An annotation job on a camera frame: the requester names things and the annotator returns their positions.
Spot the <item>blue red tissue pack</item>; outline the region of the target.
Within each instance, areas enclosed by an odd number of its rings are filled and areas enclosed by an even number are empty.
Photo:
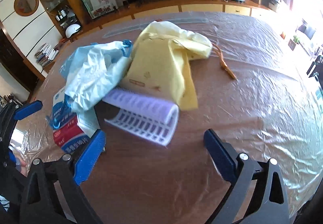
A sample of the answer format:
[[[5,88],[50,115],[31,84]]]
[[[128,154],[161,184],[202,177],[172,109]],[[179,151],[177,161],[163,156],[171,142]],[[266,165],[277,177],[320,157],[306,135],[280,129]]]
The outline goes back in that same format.
[[[71,111],[64,87],[53,96],[50,125],[55,144],[68,154],[89,142],[100,128],[94,109],[83,113]]]

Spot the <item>light blue plastic bag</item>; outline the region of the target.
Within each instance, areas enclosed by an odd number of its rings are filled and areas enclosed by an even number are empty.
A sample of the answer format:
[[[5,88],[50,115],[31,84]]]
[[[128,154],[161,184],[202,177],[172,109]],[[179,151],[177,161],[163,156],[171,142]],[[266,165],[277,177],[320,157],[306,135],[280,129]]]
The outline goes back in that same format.
[[[60,74],[65,86],[53,97],[52,113],[47,117],[53,131],[76,116],[77,125],[91,137],[99,129],[94,106],[125,76],[132,59],[130,40],[78,47],[65,60]]]

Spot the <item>purple white plastic mesh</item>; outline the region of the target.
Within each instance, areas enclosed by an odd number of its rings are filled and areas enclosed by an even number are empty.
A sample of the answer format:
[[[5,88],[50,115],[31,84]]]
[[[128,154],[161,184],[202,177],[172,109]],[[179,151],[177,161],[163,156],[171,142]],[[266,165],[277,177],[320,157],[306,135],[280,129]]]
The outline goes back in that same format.
[[[115,88],[103,102],[119,108],[105,121],[119,129],[158,145],[167,146],[176,131],[179,107],[168,100]]]

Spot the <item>stack of books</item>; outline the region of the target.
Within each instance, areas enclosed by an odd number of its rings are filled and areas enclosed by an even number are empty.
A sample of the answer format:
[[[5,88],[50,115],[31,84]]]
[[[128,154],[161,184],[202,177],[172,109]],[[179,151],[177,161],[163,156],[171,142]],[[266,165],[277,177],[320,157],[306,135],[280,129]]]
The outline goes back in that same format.
[[[58,53],[59,48],[57,45],[53,47],[49,43],[45,43],[38,49],[34,57],[36,59],[36,63],[44,67],[52,62]]]

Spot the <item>white dome lamp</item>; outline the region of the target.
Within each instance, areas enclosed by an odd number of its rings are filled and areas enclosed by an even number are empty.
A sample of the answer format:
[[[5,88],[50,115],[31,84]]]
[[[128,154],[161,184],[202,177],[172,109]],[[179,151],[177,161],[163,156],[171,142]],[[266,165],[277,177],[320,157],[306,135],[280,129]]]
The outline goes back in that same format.
[[[65,30],[66,38],[70,38],[73,34],[79,32],[81,30],[81,26],[77,23],[69,25]]]

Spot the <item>round wooden framed mirror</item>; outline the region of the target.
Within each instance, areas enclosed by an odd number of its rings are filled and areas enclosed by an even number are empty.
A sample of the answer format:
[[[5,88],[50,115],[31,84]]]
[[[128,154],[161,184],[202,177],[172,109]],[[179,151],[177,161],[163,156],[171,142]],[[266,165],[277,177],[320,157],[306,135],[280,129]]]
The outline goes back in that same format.
[[[14,0],[14,11],[20,16],[34,14],[39,6],[39,0]]]

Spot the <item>white horse picture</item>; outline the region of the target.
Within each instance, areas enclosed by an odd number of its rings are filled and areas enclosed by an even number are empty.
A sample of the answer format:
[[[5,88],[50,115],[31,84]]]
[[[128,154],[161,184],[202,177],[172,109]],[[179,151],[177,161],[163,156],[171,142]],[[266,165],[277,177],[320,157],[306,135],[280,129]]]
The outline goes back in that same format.
[[[93,19],[118,9],[116,0],[90,0],[90,3],[92,5],[90,13]]]

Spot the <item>small potted plant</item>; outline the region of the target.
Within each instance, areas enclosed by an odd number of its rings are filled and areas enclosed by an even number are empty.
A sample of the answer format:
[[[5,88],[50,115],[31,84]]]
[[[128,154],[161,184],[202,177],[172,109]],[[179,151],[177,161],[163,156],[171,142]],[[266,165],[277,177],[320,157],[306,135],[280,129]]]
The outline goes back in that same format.
[[[299,39],[297,36],[293,36],[288,42],[289,48],[293,51],[296,48],[296,45],[299,44]]]

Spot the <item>long wooden tv cabinet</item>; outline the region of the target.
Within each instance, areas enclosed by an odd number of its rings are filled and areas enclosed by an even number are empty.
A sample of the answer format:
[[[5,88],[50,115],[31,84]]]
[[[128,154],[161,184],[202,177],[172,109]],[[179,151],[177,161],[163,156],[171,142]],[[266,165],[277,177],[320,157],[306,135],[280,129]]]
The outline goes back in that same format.
[[[263,20],[273,27],[279,26],[278,13],[251,0],[246,0],[245,3],[225,2],[224,0],[154,0],[140,6],[136,4],[123,6],[115,13],[109,13],[99,17],[97,20],[92,20],[72,40],[87,36],[90,33],[117,23],[143,17],[189,11],[246,15]]]

